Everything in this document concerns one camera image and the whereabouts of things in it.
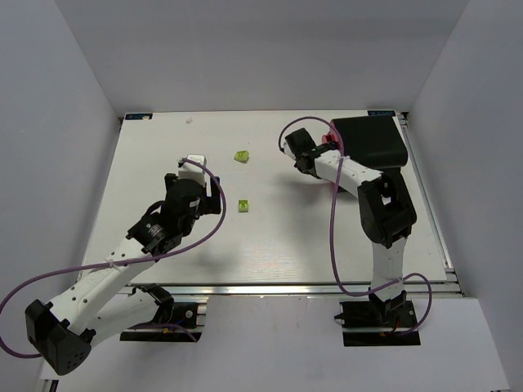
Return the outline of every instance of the cable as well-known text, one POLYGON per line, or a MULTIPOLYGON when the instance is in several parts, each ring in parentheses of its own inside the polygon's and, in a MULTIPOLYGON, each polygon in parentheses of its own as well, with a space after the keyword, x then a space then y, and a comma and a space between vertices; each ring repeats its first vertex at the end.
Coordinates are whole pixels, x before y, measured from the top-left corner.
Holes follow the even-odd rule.
POLYGON ((152 214, 154 211, 158 210, 162 205, 163 205, 163 200, 159 200, 156 203, 152 203, 150 205, 150 207, 147 208, 147 211, 145 211, 144 216, 152 214))
POLYGON ((190 331, 179 325, 178 323, 165 323, 165 324, 152 324, 152 323, 143 323, 143 324, 137 324, 134 327, 130 327, 129 329, 151 329, 151 328, 177 328, 180 331, 183 331, 194 343, 198 343, 198 339, 190 333, 190 331))
MULTIPOLYGON (((284 127, 282 132, 279 134, 279 138, 278 138, 278 147, 279 147, 280 151, 283 151, 283 149, 281 147, 281 139, 282 139, 282 136, 283 136, 284 132, 290 126, 292 126, 293 124, 295 124, 295 123, 297 123, 297 122, 299 122, 301 120, 307 120, 307 119, 318 120, 318 121, 320 121, 320 122, 322 122, 324 124, 327 124, 329 126, 329 128, 332 131, 334 131, 334 133, 336 134, 336 136, 338 138, 338 143, 340 144, 340 150, 341 151, 345 151, 345 149, 343 147, 343 144, 342 144, 341 135, 337 131, 336 127, 334 127, 330 122, 324 120, 323 118, 313 117, 313 116, 305 116, 305 117, 297 118, 296 120, 290 122, 289 124, 287 124, 284 127)), ((375 292, 379 292, 380 290, 383 290, 384 288, 390 287, 393 284, 397 284, 397 283, 401 282, 401 280, 403 280, 403 281, 409 280, 409 279, 411 279, 414 276, 418 276, 419 278, 421 278, 425 282, 425 284, 427 285, 427 289, 428 289, 427 309, 425 310, 425 314, 422 316, 422 318, 419 320, 419 322, 416 323, 416 325, 414 325, 412 328, 410 328, 409 330, 407 330, 405 332, 397 334, 397 336, 407 335, 407 334, 415 331, 416 329, 418 329, 425 322, 429 312, 431 311, 431 306, 432 306, 432 287, 431 287, 431 283, 428 281, 428 279, 425 276, 423 276, 420 273, 413 272, 412 274, 408 274, 407 276, 403 277, 403 279, 393 279, 390 282, 384 283, 381 286, 378 286, 378 287, 375 287, 373 289, 370 289, 367 292, 349 292, 348 290, 346 290, 343 287, 343 283, 342 283, 342 281, 340 279, 340 276, 339 276, 339 273, 337 271, 336 252, 334 250, 334 217, 336 215, 337 189, 339 188, 340 178, 342 176, 343 159, 344 159, 344 157, 341 156, 339 164, 337 165, 336 180, 334 181, 333 198, 332 198, 332 202, 331 202, 330 222, 329 222, 329 249, 330 249, 330 260, 331 260, 331 264, 332 264, 332 267, 333 267, 334 280, 336 281, 337 286, 340 288, 340 290, 344 294, 346 294, 348 296, 360 297, 360 296, 368 296, 369 294, 374 294, 375 292)))
POLYGON ((396 332, 396 329, 398 329, 399 326, 400 326, 400 320, 398 319, 396 321, 396 323, 394 324, 394 328, 392 328, 392 331, 390 331, 389 333, 393 334, 394 332, 396 332))
POLYGON ((284 148, 281 146, 281 139, 282 139, 282 137, 284 137, 285 131, 287 131, 289 129, 289 127, 291 127, 295 123, 298 123, 302 120, 316 120, 316 121, 322 122, 323 124, 326 124, 327 127, 329 127, 330 130, 332 132, 334 132, 334 134, 336 135, 337 143, 339 144, 339 147, 340 147, 340 152, 342 153, 342 155, 345 153, 345 145, 343 144, 343 139, 342 139, 342 136, 340 135, 340 132, 337 131, 336 127, 333 124, 331 124, 327 120, 324 120, 321 117, 316 117, 316 116, 304 116, 304 117, 297 118, 297 119, 291 121, 289 124, 287 124, 284 127, 284 129, 281 130, 281 132, 279 133, 279 137, 278 137, 278 149, 282 153, 284 152, 284 148))
MULTIPOLYGON (((47 272, 45 274, 41 274, 39 276, 35 276, 34 278, 28 279, 25 282, 19 284, 13 290, 11 290, 11 292, 9 292, 6 295, 6 297, 0 303, 0 315, 2 314, 2 312, 5 309, 7 303, 9 302, 9 300, 17 292, 19 292, 22 288, 29 286, 31 283, 35 283, 35 282, 37 282, 39 280, 42 280, 42 279, 45 279, 45 278, 50 278, 51 276, 57 276, 57 275, 62 275, 62 274, 69 274, 71 272, 79 272, 79 271, 94 270, 94 269, 103 270, 103 269, 107 269, 107 268, 112 268, 112 265, 120 266, 120 265, 145 263, 147 261, 159 261, 159 260, 161 260, 163 258, 166 258, 166 257, 175 256, 175 255, 179 255, 179 254, 181 254, 183 252, 187 252, 187 251, 197 247, 201 243, 204 243, 208 239, 210 239, 220 229, 221 225, 223 224, 224 219, 226 218, 226 212, 227 212, 226 195, 223 192, 223 188, 220 185, 220 181, 204 165, 201 165, 200 163, 197 163, 197 162, 192 161, 192 160, 187 159, 187 158, 182 158, 181 162, 189 163, 191 165, 195 165, 196 167, 199 167, 204 172, 206 172, 209 175, 209 177, 211 177, 211 180, 214 181, 214 184, 217 186, 218 191, 220 192, 221 203, 223 204, 220 220, 218 221, 218 223, 216 224, 214 229, 212 229, 209 234, 207 234, 205 237, 201 238, 200 240, 196 241, 195 243, 192 243, 191 245, 189 245, 187 247, 183 247, 182 249, 179 249, 179 250, 173 251, 173 252, 169 252, 169 253, 165 253, 163 255, 149 256, 149 257, 137 258, 137 259, 119 260, 119 261, 115 261, 115 262, 111 263, 111 265, 108 264, 108 263, 98 263, 98 264, 92 264, 92 265, 80 265, 78 267, 69 267, 69 268, 64 268, 64 269, 58 269, 56 271, 47 272)), ((32 359, 32 358, 39 358, 39 357, 41 357, 40 354, 22 354, 22 353, 19 353, 17 351, 14 351, 13 349, 11 349, 9 346, 6 345, 6 343, 2 339, 1 335, 0 335, 0 348, 2 350, 4 350, 6 353, 8 353, 9 355, 11 355, 13 357, 21 358, 21 359, 32 359)))

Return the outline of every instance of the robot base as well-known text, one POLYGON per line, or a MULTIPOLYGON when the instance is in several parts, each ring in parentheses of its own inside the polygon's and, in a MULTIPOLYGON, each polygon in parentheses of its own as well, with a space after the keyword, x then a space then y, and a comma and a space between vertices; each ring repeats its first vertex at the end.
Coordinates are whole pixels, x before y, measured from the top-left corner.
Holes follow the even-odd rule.
MULTIPOLYGON (((192 336, 199 341, 202 332, 198 325, 199 304, 195 302, 174 302, 169 306, 164 306, 161 314, 155 316, 157 324, 176 324, 188 329, 192 336)), ((161 342, 186 342, 193 343, 193 340, 182 330, 172 329, 167 332, 165 328, 155 328, 154 323, 146 330, 126 330, 120 334, 120 341, 161 341, 161 342)))
POLYGON ((418 322, 412 301, 392 310, 386 318, 371 301, 347 301, 340 305, 342 312, 334 318, 343 326, 345 347, 421 345, 417 331, 401 335, 418 322))

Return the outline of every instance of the white wall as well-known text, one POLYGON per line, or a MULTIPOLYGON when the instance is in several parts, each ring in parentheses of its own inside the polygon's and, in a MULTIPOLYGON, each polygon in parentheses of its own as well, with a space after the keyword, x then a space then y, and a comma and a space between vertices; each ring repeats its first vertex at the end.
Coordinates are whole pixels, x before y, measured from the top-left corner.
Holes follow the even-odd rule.
MULTIPOLYGON (((118 136, 118 120, 52 0, 5 0, 0 12, 0 297, 82 260, 118 136)), ((17 295, 2 314, 7 343, 34 352, 24 310, 73 279, 17 295)), ((40 359, 0 352, 2 391, 33 388, 40 359)))
POLYGON ((468 0, 56 0, 126 111, 411 108, 468 0))
POLYGON ((523 390, 522 21, 519 0, 471 0, 410 114, 459 281, 479 298, 514 391, 523 390))

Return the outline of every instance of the white panel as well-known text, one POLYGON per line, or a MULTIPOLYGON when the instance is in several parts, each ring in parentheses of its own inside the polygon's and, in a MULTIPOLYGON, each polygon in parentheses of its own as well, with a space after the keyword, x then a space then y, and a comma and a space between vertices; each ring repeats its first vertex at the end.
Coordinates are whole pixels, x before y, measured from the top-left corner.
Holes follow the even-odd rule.
MULTIPOLYGON (((416 300, 417 312, 426 300, 416 300)), ((477 300, 436 300, 421 346, 343 347, 334 299, 213 297, 197 344, 94 349, 58 392, 490 392, 507 381, 477 300)), ((43 378, 57 378, 46 366, 43 378)))
POLYGON ((57 0, 126 111, 410 109, 467 0, 57 0))
POLYGON ((480 300, 513 390, 523 390, 522 21, 521 1, 472 0, 410 123, 459 281, 480 300))
MULTIPOLYGON (((304 115, 343 118, 365 112, 220 112, 154 114, 151 120, 123 122, 100 213, 85 261, 100 262, 146 208, 165 198, 163 177, 177 171, 177 159, 204 154, 228 199, 221 230, 198 248, 166 259, 140 274, 135 283, 302 283, 333 282, 328 227, 332 183, 301 174, 277 148, 286 123, 304 115), (236 151, 250 153, 236 162, 236 151), (238 213, 238 200, 249 212, 238 213)), ((328 128, 306 127, 317 142, 328 128)), ((404 272, 445 280, 412 165, 403 169, 418 222, 405 249, 404 272)), ((369 282, 372 247, 361 228, 357 200, 340 194, 336 215, 336 250, 343 280, 369 282)), ((217 216, 203 216, 182 247, 207 234, 217 216)))
MULTIPOLYGON (((118 120, 52 0, 0 2, 0 297, 78 265, 116 145, 118 120)), ((2 314, 7 344, 35 352, 25 307, 74 276, 17 294, 2 314)), ((32 390, 40 360, 0 352, 2 390, 32 390)))

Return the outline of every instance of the white object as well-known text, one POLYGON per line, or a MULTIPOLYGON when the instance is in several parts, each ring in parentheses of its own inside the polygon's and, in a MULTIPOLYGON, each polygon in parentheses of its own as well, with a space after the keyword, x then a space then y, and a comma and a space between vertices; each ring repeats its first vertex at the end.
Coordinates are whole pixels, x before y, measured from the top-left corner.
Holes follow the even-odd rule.
MULTIPOLYGON (((316 174, 325 180, 335 182, 337 167, 339 165, 340 152, 328 151, 315 159, 316 174)), ((349 157, 344 157, 342 174, 340 176, 340 186, 355 198, 358 197, 358 187, 365 181, 377 180, 382 173, 377 170, 369 169, 349 157)))
MULTIPOLYGON (((134 283, 333 283, 328 241, 332 184, 293 170, 276 142, 285 124, 304 115, 331 119, 366 114, 363 110, 192 112, 154 113, 149 121, 124 120, 84 263, 103 258, 135 223, 143 206, 164 197, 162 179, 172 172, 173 160, 198 150, 221 178, 230 203, 248 198, 257 208, 248 214, 229 214, 212 239, 157 263, 134 283), (189 116, 194 121, 187 125, 189 116), (143 154, 144 145, 154 145, 154 154, 143 154), (239 145, 263 159, 238 165, 230 157, 239 145)), ((300 127, 317 140, 329 130, 322 123, 304 121, 289 131, 300 127)), ((444 281, 445 260, 410 159, 402 173, 418 221, 405 248, 404 272, 444 281)), ((342 194, 336 213, 340 276, 344 282, 370 282, 372 246, 361 229, 358 203, 342 194)), ((218 219, 200 220, 184 246, 206 235, 218 219)))
MULTIPOLYGON (((426 299, 413 300, 417 314, 426 299)), ((508 388, 477 300, 435 299, 412 347, 343 347, 337 298, 213 296, 197 345, 93 350, 58 392, 488 392, 508 388)), ((41 378, 56 375, 44 366, 41 378)))
MULTIPOLYGON (((207 159, 203 155, 187 155, 187 159, 195 161, 202 166, 207 166, 207 159)), ((200 185, 205 186, 205 172, 203 169, 190 163, 184 163, 180 169, 178 169, 178 177, 182 179, 194 180, 200 185)))
POLYGON ((296 157, 294 156, 293 152, 291 151, 291 148, 288 146, 288 143, 287 141, 284 141, 284 153, 285 155, 287 155, 288 157, 296 160, 296 157))
MULTIPOLYGON (((403 278, 403 255, 407 238, 400 238, 388 249, 381 243, 373 244, 373 279, 370 288, 376 288, 390 282, 392 279, 403 278)), ((403 280, 376 292, 382 301, 396 298, 404 290, 403 280)))
MULTIPOLYGON (((145 257, 142 248, 135 239, 124 239, 107 261, 145 257)), ((68 329, 76 335, 81 335, 86 328, 94 329, 96 335, 91 346, 95 347, 115 333, 153 319, 158 305, 145 292, 136 292, 117 305, 105 306, 122 287, 152 265, 154 261, 147 261, 83 274, 71 288, 51 300, 51 312, 59 321, 67 319, 68 329)))

